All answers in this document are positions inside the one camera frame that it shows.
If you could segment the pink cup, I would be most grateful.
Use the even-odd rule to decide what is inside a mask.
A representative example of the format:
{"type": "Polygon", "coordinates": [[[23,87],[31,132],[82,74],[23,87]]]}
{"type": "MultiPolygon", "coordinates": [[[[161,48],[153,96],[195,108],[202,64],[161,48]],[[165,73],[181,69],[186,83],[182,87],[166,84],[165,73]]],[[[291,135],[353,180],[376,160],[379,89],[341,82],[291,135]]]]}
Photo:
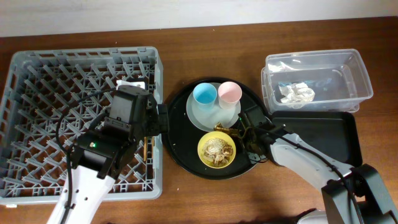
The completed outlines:
{"type": "Polygon", "coordinates": [[[224,82],[218,87],[219,106],[224,109],[234,107],[242,97],[242,89],[235,82],[224,82]]]}

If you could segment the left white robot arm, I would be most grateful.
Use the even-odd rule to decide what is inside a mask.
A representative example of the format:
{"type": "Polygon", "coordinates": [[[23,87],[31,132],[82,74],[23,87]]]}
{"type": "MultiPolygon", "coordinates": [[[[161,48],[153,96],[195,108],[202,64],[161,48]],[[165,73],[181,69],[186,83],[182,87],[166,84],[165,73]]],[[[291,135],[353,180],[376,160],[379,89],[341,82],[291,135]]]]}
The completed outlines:
{"type": "Polygon", "coordinates": [[[118,84],[111,106],[69,148],[67,179],[49,223],[91,223],[123,169],[148,139],[167,133],[165,104],[139,85],[118,84]]]}

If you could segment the food scraps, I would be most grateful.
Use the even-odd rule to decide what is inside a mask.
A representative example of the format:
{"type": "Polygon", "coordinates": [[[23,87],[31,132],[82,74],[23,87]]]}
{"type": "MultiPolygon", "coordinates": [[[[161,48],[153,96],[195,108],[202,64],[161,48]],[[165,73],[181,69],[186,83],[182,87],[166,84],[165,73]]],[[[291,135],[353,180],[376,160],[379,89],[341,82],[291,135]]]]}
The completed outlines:
{"type": "Polygon", "coordinates": [[[223,167],[233,155],[233,147],[220,138],[209,139],[202,148],[203,158],[212,167],[223,167]]]}

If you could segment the gold foil wrapper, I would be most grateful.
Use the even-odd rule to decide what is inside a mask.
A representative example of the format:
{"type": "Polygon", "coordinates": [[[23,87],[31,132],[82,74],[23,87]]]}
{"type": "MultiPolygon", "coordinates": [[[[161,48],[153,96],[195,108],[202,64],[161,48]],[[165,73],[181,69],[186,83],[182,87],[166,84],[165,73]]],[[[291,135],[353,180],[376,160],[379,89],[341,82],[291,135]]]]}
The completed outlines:
{"type": "Polygon", "coordinates": [[[213,130],[214,130],[214,131],[219,131],[219,132],[225,133],[225,134],[227,134],[227,135],[229,135],[229,136],[231,136],[231,137],[234,137],[234,138],[240,138],[240,137],[241,137],[240,132],[239,132],[238,129],[234,129],[234,128],[225,128],[225,127],[223,127],[223,125],[222,125],[220,122],[218,122],[218,123],[214,126],[213,130]]]}

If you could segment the white napkin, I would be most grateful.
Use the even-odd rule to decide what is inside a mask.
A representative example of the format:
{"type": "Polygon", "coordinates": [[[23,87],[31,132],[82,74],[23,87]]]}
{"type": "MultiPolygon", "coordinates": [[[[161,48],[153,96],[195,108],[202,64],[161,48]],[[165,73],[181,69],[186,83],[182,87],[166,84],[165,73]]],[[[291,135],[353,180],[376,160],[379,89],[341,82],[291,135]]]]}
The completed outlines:
{"type": "Polygon", "coordinates": [[[304,82],[279,87],[282,103],[306,103],[313,101],[315,92],[304,82]]]}

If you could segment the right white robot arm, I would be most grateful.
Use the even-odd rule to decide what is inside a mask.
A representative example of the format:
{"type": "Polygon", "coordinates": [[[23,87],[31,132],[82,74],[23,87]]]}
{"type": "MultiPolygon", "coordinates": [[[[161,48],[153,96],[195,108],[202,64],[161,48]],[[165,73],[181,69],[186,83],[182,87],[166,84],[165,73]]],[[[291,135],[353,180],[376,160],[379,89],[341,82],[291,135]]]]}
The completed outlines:
{"type": "Polygon", "coordinates": [[[259,106],[239,114],[243,147],[286,167],[319,190],[325,209],[312,209],[294,223],[397,223],[397,209],[378,171],[340,162],[307,144],[286,125],[276,126],[259,106]]]}

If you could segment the yellow bowl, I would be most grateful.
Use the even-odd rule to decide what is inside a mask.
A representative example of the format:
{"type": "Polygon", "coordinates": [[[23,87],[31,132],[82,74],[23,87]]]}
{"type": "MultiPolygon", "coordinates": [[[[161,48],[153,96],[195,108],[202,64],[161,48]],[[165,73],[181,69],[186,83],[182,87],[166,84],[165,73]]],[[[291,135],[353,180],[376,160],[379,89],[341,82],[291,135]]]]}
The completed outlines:
{"type": "Polygon", "coordinates": [[[233,139],[220,131],[205,134],[199,140],[197,151],[202,163],[215,169],[228,167],[236,157],[233,139]]]}

